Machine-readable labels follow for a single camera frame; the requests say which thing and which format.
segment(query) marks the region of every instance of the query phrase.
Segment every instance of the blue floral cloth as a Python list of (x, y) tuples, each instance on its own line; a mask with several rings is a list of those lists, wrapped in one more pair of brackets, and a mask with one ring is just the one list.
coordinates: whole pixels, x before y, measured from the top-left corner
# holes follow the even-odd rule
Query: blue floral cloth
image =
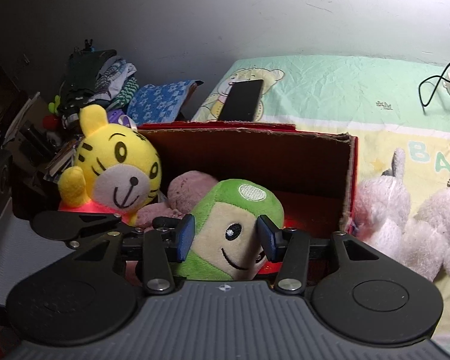
[(193, 84), (201, 85), (203, 82), (190, 80), (161, 86), (145, 85), (130, 100), (127, 115), (137, 126), (173, 122)]

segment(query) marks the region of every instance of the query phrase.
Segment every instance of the yellow tiger plush toy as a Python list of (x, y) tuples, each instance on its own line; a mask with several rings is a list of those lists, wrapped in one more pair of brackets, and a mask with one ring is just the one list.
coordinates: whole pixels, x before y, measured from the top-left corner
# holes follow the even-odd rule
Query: yellow tiger plush toy
[(118, 213), (130, 225), (136, 212), (158, 193), (162, 166), (147, 138), (129, 127), (108, 123), (99, 105), (82, 108), (79, 122), (85, 135), (58, 181), (60, 209)]

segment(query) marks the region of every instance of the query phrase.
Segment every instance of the white plush toy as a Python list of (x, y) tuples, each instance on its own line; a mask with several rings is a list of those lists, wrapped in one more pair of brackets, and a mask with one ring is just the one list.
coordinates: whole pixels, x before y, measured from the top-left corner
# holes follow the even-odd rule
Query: white plush toy
[(410, 214), (410, 194), (403, 184), (405, 152), (396, 149), (391, 169), (362, 181), (355, 196), (356, 236), (381, 253), (397, 259)]
[(450, 275), (450, 179), (408, 221), (399, 261), (430, 281), (442, 266)]

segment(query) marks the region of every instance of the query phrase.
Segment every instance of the tiger ear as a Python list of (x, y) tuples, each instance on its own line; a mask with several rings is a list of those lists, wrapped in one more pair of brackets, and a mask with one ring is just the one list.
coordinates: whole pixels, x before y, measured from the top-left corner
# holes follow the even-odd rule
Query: tiger ear
[(88, 105), (80, 110), (80, 127), (88, 137), (108, 124), (107, 112), (98, 104)]

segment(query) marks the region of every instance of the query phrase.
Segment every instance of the wall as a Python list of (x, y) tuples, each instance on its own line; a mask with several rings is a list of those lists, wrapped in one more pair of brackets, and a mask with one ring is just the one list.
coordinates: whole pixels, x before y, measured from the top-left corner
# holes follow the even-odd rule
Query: wall
[(204, 80), (202, 100), (235, 60), (256, 56), (444, 64), (449, 21), (450, 0), (0, 0), (0, 63), (51, 98), (67, 55), (94, 38), (133, 62), (141, 84)]

